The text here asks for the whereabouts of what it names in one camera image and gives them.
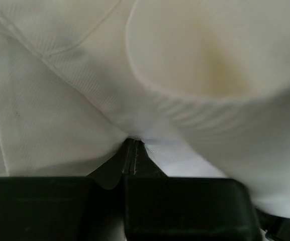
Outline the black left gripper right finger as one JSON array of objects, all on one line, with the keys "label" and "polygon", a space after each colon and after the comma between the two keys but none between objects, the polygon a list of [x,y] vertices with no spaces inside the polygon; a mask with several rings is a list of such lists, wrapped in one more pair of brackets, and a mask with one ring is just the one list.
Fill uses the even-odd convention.
[{"label": "black left gripper right finger", "polygon": [[227,178],[168,177],[130,140],[124,167],[127,240],[261,240],[245,186]]}]

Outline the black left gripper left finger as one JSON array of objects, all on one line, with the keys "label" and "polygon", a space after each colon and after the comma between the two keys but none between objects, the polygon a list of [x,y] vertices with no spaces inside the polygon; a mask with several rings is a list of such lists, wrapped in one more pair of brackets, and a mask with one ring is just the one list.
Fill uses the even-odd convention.
[{"label": "black left gripper left finger", "polygon": [[0,240],[124,240],[122,176],[134,141],[85,177],[0,177]]}]

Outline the white pleated skirt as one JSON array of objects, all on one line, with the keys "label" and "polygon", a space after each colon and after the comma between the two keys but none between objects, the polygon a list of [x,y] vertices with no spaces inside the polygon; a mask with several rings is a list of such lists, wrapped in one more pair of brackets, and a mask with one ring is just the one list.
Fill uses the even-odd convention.
[{"label": "white pleated skirt", "polygon": [[290,218],[290,1],[0,1],[0,177],[85,176],[127,138]]}]

